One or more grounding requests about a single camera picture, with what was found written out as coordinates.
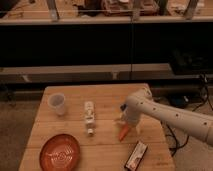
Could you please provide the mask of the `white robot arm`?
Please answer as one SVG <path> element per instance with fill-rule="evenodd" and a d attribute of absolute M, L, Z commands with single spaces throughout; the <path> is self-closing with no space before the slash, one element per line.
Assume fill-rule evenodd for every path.
<path fill-rule="evenodd" d="M 152 93 L 147 88 L 129 94 L 122 107 L 124 110 L 117 119 L 117 122 L 123 125 L 118 134 L 120 141 L 132 127 L 139 124 L 141 115 L 145 114 L 213 146 L 213 116 L 154 102 Z"/>

